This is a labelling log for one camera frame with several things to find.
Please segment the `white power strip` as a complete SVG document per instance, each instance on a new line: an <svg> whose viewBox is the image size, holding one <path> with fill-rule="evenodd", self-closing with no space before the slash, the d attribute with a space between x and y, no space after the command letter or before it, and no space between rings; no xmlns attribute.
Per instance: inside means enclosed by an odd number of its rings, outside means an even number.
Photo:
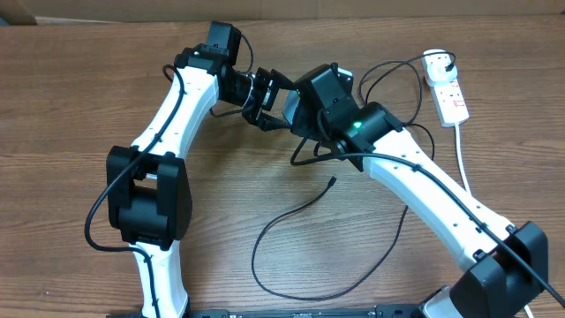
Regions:
<svg viewBox="0 0 565 318"><path fill-rule="evenodd" d="M455 66L455 59L444 49L429 49L424 51L423 54L424 56L421 58L422 66L424 62L443 63L447 65L447 71ZM443 127L460 125L470 117L458 78L447 85L430 87L430 91Z"/></svg>

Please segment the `black smartphone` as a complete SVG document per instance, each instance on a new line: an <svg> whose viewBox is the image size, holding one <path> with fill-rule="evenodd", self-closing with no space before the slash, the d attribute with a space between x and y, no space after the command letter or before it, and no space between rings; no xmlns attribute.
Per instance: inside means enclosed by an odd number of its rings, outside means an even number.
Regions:
<svg viewBox="0 0 565 318"><path fill-rule="evenodd" d="M293 126L293 120L300 102L299 92L297 90L289 91L287 99L282 109L282 115L290 126Z"/></svg>

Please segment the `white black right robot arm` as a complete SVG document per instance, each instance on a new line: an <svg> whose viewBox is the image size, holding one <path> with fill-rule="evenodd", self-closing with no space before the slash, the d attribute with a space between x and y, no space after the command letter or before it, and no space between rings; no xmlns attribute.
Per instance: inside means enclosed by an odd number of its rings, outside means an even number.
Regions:
<svg viewBox="0 0 565 318"><path fill-rule="evenodd" d="M548 242L535 224L515 227L425 155L384 106L358 107L352 75L322 64L296 80L284 106L294 134L350 162L395 193L433 231L463 276L424 300L416 317L512 317L548 290Z"/></svg>

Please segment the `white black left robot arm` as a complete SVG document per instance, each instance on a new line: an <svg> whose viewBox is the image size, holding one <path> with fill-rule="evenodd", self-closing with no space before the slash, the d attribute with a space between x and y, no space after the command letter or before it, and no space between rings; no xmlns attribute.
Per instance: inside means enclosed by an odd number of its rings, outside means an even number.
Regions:
<svg viewBox="0 0 565 318"><path fill-rule="evenodd" d="M192 218L185 159L206 114L219 102L251 113L268 106L292 83L280 72L234 69L226 49L185 49L163 67L171 83L146 130L128 147L114 146L106 160L110 225L133 253L144 303L141 317L187 317L190 299L180 242Z"/></svg>

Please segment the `white charger adapter plug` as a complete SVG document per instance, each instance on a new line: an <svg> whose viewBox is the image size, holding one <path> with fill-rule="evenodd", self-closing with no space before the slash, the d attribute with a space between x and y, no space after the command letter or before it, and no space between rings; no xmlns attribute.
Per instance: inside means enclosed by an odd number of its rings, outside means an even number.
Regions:
<svg viewBox="0 0 565 318"><path fill-rule="evenodd" d="M425 70L426 83L430 87L447 85L454 81L458 75L458 69L454 66L450 71L446 70L447 65L443 63L423 63Z"/></svg>

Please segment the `brown cardboard backdrop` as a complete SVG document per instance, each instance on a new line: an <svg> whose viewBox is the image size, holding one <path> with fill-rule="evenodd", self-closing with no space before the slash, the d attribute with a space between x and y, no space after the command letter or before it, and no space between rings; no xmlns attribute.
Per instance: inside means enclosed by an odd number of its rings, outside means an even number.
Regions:
<svg viewBox="0 0 565 318"><path fill-rule="evenodd" d="M564 0L1 0L1 19L16 25L563 12Z"/></svg>

